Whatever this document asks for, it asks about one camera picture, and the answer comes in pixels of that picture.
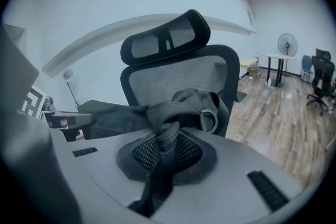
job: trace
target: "mesh chair back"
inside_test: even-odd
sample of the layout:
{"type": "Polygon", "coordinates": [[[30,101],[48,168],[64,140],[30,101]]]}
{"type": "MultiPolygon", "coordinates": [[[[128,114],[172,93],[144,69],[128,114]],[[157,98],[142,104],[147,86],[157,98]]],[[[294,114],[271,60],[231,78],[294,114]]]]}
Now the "mesh chair back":
{"type": "Polygon", "coordinates": [[[310,71],[313,63],[311,61],[310,56],[308,55],[303,55],[302,57],[302,69],[305,71],[310,71]]]}
{"type": "Polygon", "coordinates": [[[120,81],[129,105],[170,101],[179,90],[216,92],[231,113],[237,94],[239,58],[224,45],[206,46],[210,28],[195,10],[127,38],[121,59],[129,66],[120,81]]]}
{"type": "Polygon", "coordinates": [[[164,25],[125,39],[121,60],[134,66],[174,57],[204,47],[210,33],[205,19],[191,9],[164,25]]]}
{"type": "Polygon", "coordinates": [[[330,61],[331,60],[331,54],[327,50],[316,49],[316,57],[318,59],[323,60],[323,61],[330,61]]]}
{"type": "Polygon", "coordinates": [[[330,61],[323,61],[316,56],[312,57],[312,63],[315,70],[315,76],[312,82],[315,94],[318,96],[328,96],[330,93],[330,83],[335,70],[335,65],[330,61]],[[319,88],[319,81],[322,81],[322,86],[319,88]]]}

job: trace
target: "mesh headrest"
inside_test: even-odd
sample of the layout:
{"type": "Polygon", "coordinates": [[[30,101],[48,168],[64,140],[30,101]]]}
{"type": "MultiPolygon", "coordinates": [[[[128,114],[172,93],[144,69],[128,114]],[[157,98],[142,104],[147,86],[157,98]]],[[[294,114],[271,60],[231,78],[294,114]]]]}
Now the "mesh headrest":
{"type": "Polygon", "coordinates": [[[209,25],[190,9],[166,24],[125,39],[120,56],[129,66],[141,65],[200,49],[209,39],[209,25]]]}

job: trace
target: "mesh panel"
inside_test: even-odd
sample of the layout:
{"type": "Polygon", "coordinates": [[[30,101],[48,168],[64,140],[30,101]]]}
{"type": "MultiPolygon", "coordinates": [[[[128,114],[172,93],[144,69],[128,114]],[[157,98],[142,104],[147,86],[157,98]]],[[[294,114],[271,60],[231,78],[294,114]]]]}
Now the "mesh panel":
{"type": "Polygon", "coordinates": [[[159,148],[157,147],[156,138],[152,138],[132,152],[133,158],[145,169],[152,170],[159,157],[159,148]]]}
{"type": "Polygon", "coordinates": [[[203,56],[139,70],[132,73],[129,80],[139,104],[154,105],[170,101],[177,91],[187,88],[218,92],[224,88],[226,73],[222,57],[203,56]]]}
{"type": "Polygon", "coordinates": [[[184,45],[195,38],[195,32],[187,18],[169,27],[174,48],[184,45]]]}
{"type": "Polygon", "coordinates": [[[132,54],[135,58],[141,58],[159,52],[158,38],[153,35],[139,37],[132,43],[132,54]]]}
{"type": "MultiPolygon", "coordinates": [[[[203,151],[200,146],[192,140],[187,139],[184,135],[178,134],[176,140],[177,172],[196,164],[202,157],[202,153],[203,151]]],[[[143,168],[152,170],[159,157],[156,138],[154,137],[136,147],[132,155],[143,168]]]]}
{"type": "Polygon", "coordinates": [[[202,149],[193,141],[178,135],[176,142],[177,169],[184,170],[197,163],[202,157],[202,149]]]}
{"type": "Polygon", "coordinates": [[[168,40],[166,40],[166,46],[167,46],[167,50],[170,50],[170,49],[171,49],[171,47],[170,47],[170,43],[169,43],[168,40]]]}

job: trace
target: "desk fan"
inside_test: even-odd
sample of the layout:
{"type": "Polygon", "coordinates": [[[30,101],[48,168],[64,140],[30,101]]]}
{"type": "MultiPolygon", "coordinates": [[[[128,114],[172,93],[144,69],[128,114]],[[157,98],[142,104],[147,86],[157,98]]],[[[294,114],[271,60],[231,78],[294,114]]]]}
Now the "desk fan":
{"type": "MultiPolygon", "coordinates": [[[[292,34],[284,33],[279,37],[278,48],[283,55],[294,56],[298,51],[298,42],[292,34]]],[[[286,70],[283,75],[289,77],[287,62],[286,60],[286,70]]]]}

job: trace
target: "chair armrest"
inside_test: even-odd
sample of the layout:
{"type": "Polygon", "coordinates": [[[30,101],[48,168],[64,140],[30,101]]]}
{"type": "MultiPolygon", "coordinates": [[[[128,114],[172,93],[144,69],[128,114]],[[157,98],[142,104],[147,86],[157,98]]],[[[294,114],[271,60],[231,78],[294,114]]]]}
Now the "chair armrest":
{"type": "Polygon", "coordinates": [[[66,118],[68,129],[75,129],[84,125],[88,125],[94,121],[94,116],[91,113],[77,112],[53,112],[49,117],[66,118]]]}

